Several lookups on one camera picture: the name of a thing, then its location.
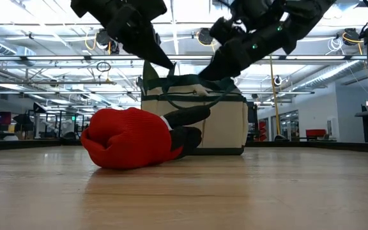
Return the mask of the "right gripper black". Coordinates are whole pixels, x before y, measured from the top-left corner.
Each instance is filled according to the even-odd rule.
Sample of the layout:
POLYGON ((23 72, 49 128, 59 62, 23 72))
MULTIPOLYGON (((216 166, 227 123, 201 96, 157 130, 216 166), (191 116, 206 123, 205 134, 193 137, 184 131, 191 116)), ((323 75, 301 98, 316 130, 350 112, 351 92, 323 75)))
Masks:
POLYGON ((238 41, 228 41, 213 55, 208 66, 198 76, 207 81, 237 77, 242 70, 270 53, 282 49, 290 54, 296 48, 300 25, 287 19, 270 24, 252 33, 236 26, 238 41))

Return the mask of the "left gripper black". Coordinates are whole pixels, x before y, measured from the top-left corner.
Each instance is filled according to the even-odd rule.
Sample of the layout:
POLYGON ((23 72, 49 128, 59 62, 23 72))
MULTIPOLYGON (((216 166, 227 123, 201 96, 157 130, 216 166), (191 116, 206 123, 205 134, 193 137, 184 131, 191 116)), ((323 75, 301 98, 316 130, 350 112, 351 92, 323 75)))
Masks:
POLYGON ((116 38, 129 54, 171 69, 173 63, 157 42, 151 21, 167 12, 164 0, 71 0, 81 18, 92 15, 107 29, 120 29, 116 38))

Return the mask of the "beige green gardening bag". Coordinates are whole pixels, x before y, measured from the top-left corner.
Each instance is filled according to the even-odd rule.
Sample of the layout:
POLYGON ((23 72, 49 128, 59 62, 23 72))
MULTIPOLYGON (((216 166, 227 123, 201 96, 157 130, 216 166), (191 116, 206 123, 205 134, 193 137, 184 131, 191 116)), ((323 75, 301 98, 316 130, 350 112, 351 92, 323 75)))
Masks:
POLYGON ((233 80, 204 80, 198 75, 170 75, 147 80, 141 109, 164 115, 178 109, 207 105, 211 115, 192 126, 202 142, 193 155, 241 155, 249 131, 247 100, 233 80))

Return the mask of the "red black gardening glove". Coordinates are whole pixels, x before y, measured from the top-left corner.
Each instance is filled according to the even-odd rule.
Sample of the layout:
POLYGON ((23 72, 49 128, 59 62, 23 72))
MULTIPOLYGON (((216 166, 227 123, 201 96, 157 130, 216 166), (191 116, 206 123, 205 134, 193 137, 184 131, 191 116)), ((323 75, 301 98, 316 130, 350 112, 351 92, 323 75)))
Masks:
POLYGON ((191 154, 202 141, 194 123, 211 114, 205 105, 156 115, 142 109, 101 109, 80 141, 93 163, 106 169, 136 169, 191 154))

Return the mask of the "potted snake plant white pot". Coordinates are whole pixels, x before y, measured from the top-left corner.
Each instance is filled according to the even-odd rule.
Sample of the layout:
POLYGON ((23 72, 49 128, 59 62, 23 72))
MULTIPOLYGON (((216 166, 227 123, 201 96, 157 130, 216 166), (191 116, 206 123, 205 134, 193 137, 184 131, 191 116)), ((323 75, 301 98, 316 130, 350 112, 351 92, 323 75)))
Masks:
POLYGON ((168 74, 165 77, 160 77, 157 71, 153 68, 149 61, 144 62, 143 66, 143 82, 148 83, 150 81, 166 81, 170 76, 174 75, 176 68, 176 63, 173 63, 172 68, 169 70, 168 74))

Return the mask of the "black background cabinet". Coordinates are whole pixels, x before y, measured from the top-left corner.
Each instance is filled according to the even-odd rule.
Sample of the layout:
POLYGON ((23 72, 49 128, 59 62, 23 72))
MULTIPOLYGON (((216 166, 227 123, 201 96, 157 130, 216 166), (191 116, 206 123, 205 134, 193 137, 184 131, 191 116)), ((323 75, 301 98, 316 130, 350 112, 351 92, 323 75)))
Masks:
POLYGON ((249 125, 247 142, 254 142, 254 139, 259 135, 257 105, 254 102, 247 102, 247 108, 248 108, 248 125, 249 125))

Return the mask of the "black aluminium table frame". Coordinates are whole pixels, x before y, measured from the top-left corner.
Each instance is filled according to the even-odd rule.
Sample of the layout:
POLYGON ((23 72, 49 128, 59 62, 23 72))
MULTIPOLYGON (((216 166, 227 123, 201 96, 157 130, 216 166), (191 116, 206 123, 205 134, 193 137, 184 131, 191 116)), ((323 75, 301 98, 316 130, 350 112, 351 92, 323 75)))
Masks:
MULTIPOLYGON (((0 141, 0 150, 15 150, 26 148, 47 148, 56 146, 81 146, 79 140, 42 139, 30 141, 0 141)), ((241 155, 245 148, 323 148, 331 150, 347 150, 368 152, 368 143, 352 142, 248 142, 242 148, 209 149, 201 148, 194 155, 241 155)))

